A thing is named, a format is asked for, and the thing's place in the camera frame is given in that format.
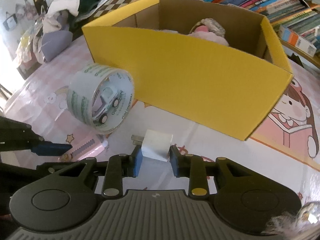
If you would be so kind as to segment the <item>white toy car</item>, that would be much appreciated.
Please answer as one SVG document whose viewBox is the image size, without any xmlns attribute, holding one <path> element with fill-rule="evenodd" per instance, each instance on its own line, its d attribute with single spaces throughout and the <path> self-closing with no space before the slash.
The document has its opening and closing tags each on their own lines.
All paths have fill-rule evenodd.
<svg viewBox="0 0 320 240">
<path fill-rule="evenodd" d="M 118 90 L 113 85 L 101 86 L 94 96 L 92 106 L 92 118 L 94 122 L 104 124 L 107 121 L 107 113 L 113 107 L 119 105 Z"/>
</svg>

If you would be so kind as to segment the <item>pink plush toy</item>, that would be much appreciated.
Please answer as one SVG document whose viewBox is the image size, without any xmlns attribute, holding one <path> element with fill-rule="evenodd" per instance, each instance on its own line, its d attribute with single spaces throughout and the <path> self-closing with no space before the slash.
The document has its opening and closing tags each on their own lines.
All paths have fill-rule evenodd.
<svg viewBox="0 0 320 240">
<path fill-rule="evenodd" d="M 228 47 L 229 43 L 225 39 L 225 33 L 225 29 L 216 20 L 213 18 L 204 18 L 191 28 L 187 36 L 215 42 Z"/>
</svg>

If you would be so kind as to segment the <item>clear packing tape roll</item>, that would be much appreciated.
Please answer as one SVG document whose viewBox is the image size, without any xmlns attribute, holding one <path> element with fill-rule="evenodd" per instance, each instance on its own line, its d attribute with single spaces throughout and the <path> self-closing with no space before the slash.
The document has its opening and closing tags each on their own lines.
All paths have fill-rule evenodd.
<svg viewBox="0 0 320 240">
<path fill-rule="evenodd" d="M 133 78 L 127 71 L 94 63 L 72 76 L 67 107 L 82 123 L 110 134 L 129 113 L 134 93 Z"/>
</svg>

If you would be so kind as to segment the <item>pile of clothes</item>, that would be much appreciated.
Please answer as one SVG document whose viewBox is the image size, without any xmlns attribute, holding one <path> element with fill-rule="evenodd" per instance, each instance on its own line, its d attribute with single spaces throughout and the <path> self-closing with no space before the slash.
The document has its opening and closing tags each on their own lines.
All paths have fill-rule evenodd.
<svg viewBox="0 0 320 240">
<path fill-rule="evenodd" d="M 28 0 L 17 4 L 15 17 L 20 20 L 25 16 L 34 23 L 20 38 L 16 49 L 15 61 L 18 64 L 43 64 L 52 61 L 71 45 L 72 30 L 78 23 L 91 17 L 108 0 L 50 0 L 47 9 L 40 7 L 40 12 Z"/>
</svg>

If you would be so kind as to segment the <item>white power adapter plug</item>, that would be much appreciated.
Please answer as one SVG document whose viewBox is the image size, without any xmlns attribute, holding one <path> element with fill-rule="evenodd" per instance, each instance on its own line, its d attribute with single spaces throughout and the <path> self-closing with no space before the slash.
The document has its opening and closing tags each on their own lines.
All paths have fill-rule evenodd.
<svg viewBox="0 0 320 240">
<path fill-rule="evenodd" d="M 143 157 L 167 162 L 173 135 L 148 129 L 144 136 L 132 135 L 134 145 L 141 146 Z"/>
</svg>

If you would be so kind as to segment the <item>white orange medicine box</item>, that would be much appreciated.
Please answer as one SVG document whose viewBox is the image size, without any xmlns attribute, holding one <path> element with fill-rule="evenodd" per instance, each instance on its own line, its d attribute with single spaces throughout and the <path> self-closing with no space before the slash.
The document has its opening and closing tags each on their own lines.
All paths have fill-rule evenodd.
<svg viewBox="0 0 320 240">
<path fill-rule="evenodd" d="M 317 49 L 311 42 L 287 27 L 281 25 L 279 27 L 278 36 L 281 40 L 289 43 L 311 57 L 316 54 Z"/>
</svg>

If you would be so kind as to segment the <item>yellow cardboard box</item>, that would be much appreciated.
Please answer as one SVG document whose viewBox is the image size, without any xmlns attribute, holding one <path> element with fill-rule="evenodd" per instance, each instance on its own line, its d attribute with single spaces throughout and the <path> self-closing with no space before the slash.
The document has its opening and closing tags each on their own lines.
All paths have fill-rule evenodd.
<svg viewBox="0 0 320 240">
<path fill-rule="evenodd" d="M 187 36 L 204 18 L 229 46 Z M 263 122 L 293 78 L 268 19 L 234 5 L 140 0 L 83 26 L 96 63 L 128 71 L 135 98 L 239 140 Z"/>
</svg>

